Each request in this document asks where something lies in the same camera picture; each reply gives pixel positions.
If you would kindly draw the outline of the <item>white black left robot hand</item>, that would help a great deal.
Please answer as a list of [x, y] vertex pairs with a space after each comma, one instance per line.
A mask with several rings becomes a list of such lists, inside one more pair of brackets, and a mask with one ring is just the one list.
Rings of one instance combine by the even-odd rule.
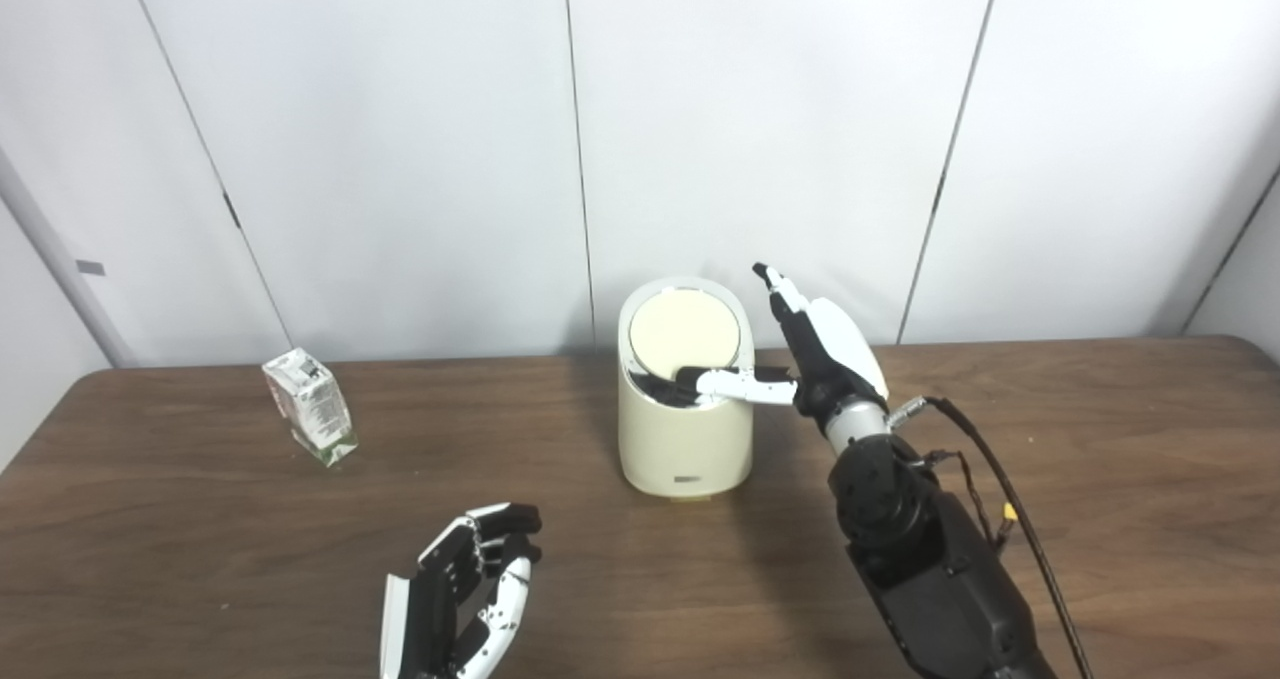
[[380, 676], [493, 676], [524, 624], [541, 528], [530, 503], [470, 509], [419, 555], [412, 577], [388, 575]]

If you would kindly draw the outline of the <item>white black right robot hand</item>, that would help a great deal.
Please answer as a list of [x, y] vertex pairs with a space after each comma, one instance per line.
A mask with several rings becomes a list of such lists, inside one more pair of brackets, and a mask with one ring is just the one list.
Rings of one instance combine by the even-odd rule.
[[884, 374], [854, 319], [828, 299], [806, 299], [773, 266], [751, 269], [769, 292], [797, 375], [769, 366], [681, 366], [675, 386], [685, 395], [791, 405], [824, 433], [829, 427], [854, 439], [888, 433]]

